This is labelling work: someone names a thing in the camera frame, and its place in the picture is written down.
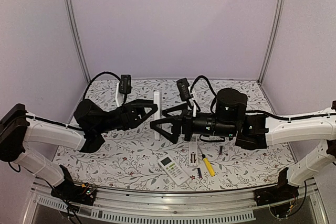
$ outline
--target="remote control screen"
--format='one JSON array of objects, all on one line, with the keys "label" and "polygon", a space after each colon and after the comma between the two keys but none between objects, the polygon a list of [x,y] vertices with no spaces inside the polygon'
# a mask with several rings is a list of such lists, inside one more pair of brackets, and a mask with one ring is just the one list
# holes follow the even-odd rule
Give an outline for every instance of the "remote control screen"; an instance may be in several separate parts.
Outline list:
[{"label": "remote control screen", "polygon": [[170,158],[166,157],[164,160],[161,161],[163,165],[167,165],[171,162]]}]

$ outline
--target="floral tablecloth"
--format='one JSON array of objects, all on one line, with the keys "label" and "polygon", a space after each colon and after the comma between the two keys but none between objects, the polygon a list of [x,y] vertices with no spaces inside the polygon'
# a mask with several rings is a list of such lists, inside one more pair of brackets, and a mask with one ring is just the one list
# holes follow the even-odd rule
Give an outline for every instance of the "floral tablecloth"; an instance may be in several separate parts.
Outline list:
[{"label": "floral tablecloth", "polygon": [[[247,94],[248,109],[270,111],[256,82],[213,80],[211,83],[216,92],[230,87]],[[87,98],[106,111],[112,110],[116,107],[115,88],[114,80],[95,81],[87,93]],[[132,93],[128,96],[128,101],[136,98],[153,99],[153,91],[162,92],[163,109],[181,103],[175,80],[132,80]],[[202,111],[209,111],[213,95],[206,82],[200,80],[195,86],[195,91]],[[203,178],[199,179],[197,170],[188,167],[188,142],[180,139],[175,145],[163,137],[156,141],[149,122],[150,120],[147,120],[134,130],[104,134],[106,142],[93,154],[79,153],[60,146],[54,162],[65,165],[77,181],[86,181],[98,186],[150,191],[227,190],[266,185],[275,183],[278,172],[293,163],[287,144],[279,144],[266,150],[246,151],[234,146],[234,140],[224,143],[199,141],[203,153],[216,172],[216,175],[211,177],[199,159],[199,167],[203,174]],[[166,154],[172,156],[188,173],[190,179],[187,182],[177,186],[161,169],[157,160]]]}]

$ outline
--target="floral pattern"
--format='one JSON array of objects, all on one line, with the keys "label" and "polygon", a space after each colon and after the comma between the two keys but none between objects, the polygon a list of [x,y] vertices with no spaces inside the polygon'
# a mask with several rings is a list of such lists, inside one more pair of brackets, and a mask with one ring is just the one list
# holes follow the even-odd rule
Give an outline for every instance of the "floral pattern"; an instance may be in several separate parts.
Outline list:
[{"label": "floral pattern", "polygon": [[[116,107],[114,93],[116,81],[95,81],[87,98],[109,111]],[[234,88],[248,95],[248,109],[271,111],[256,82],[253,81],[211,81],[217,92],[222,88]],[[153,99],[153,91],[162,92],[162,108],[180,104],[175,80],[132,80],[132,93],[128,101],[141,98]],[[213,95],[207,83],[200,80],[195,86],[198,103],[202,111],[209,111]],[[277,181],[279,171],[293,163],[287,144],[279,144],[265,150],[247,151],[234,146],[233,141],[224,143],[198,142],[203,153],[212,163],[216,172],[210,176],[201,159],[203,178],[198,177],[197,169],[188,167],[188,142],[181,138],[175,145],[161,137],[154,139],[154,131],[149,122],[137,129],[112,131],[104,134],[106,142],[95,153],[79,153],[60,146],[54,158],[57,164],[65,165],[74,180],[94,183],[98,186],[128,188],[150,191],[204,191],[227,190],[260,185]],[[176,185],[159,166],[158,158],[169,154],[188,173],[190,179]]]}]

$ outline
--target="white wall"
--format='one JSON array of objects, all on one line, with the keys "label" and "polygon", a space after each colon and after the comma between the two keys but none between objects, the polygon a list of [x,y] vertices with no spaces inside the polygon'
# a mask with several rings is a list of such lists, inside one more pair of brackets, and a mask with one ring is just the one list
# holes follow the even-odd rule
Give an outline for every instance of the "white wall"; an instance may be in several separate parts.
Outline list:
[{"label": "white wall", "polygon": [[[0,0],[0,118],[16,103],[66,122],[84,88],[64,0]],[[51,157],[55,148],[39,146]],[[0,162],[0,223],[23,220],[33,176]]]},{"label": "white wall", "polygon": [[257,79],[277,0],[73,0],[92,76]]},{"label": "white wall", "polygon": [[[336,0],[285,0],[264,87],[278,114],[311,112],[336,100]],[[298,158],[318,141],[293,145]],[[316,181],[336,223],[336,167],[329,165]]]}]

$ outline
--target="robotic arm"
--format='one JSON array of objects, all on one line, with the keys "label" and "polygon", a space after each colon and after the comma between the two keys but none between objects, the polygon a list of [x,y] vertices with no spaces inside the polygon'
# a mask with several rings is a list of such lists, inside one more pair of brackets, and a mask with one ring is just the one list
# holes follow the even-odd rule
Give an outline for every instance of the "robotic arm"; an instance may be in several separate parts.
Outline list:
[{"label": "robotic arm", "polygon": [[[180,96],[190,99],[187,80],[183,80],[177,82],[182,93]],[[152,121],[151,128],[174,144],[181,133],[186,141],[190,141],[193,134],[200,134],[219,136],[224,140],[235,137],[235,145],[246,150],[263,149],[284,142],[322,139],[301,161],[279,173],[276,186],[255,190],[255,201],[259,206],[287,200],[293,195],[297,197],[298,187],[306,179],[336,160],[336,102],[333,102],[332,108],[315,113],[276,116],[265,111],[246,111],[247,95],[227,88],[218,92],[212,107],[215,103],[215,112],[198,112],[195,116],[187,103],[163,110],[165,118]],[[171,124],[171,132],[162,127],[166,123]]]},{"label": "robotic arm", "polygon": [[150,100],[134,100],[112,111],[103,111],[89,99],[82,100],[75,113],[80,127],[43,119],[15,105],[0,121],[0,160],[13,162],[44,179],[52,188],[51,195],[66,201],[93,205],[94,185],[75,185],[68,170],[52,163],[29,142],[61,145],[82,153],[96,152],[104,143],[102,133],[134,129],[157,111]]}]

